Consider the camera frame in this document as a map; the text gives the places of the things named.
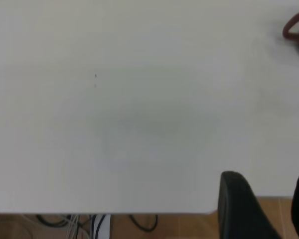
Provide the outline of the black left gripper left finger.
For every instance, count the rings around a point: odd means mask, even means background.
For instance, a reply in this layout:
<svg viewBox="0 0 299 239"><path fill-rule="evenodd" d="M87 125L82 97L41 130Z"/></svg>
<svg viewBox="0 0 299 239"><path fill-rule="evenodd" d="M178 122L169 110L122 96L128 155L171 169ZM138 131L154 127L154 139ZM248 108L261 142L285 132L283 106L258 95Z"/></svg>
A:
<svg viewBox="0 0 299 239"><path fill-rule="evenodd" d="M224 171L218 196L221 239L280 239L262 210L248 181L238 172Z"/></svg>

